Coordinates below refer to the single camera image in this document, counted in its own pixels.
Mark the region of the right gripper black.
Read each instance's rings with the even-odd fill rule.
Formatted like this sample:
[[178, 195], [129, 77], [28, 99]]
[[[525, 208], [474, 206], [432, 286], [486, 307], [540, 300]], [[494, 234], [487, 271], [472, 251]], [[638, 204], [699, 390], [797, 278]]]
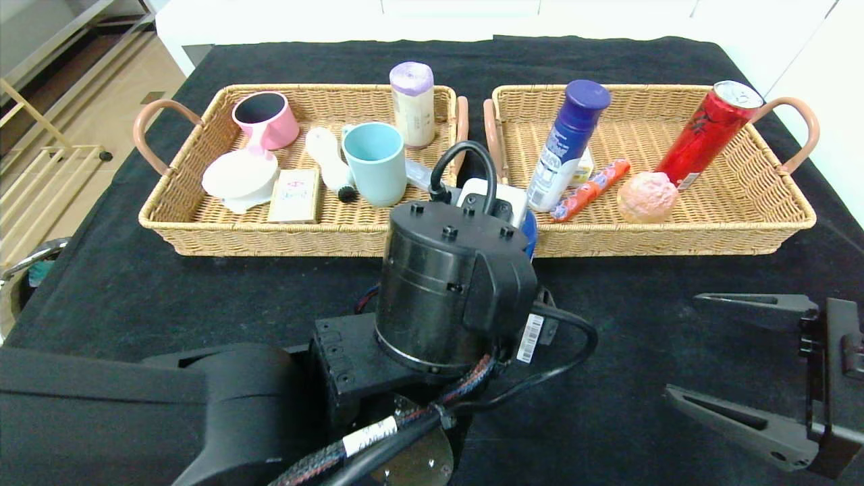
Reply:
[[725, 439], [792, 473], [839, 479], [862, 454], [862, 326], [856, 302], [803, 294], [705, 292], [701, 302], [805, 315], [799, 354], [807, 363], [805, 425], [793, 418], [666, 385], [667, 401]]

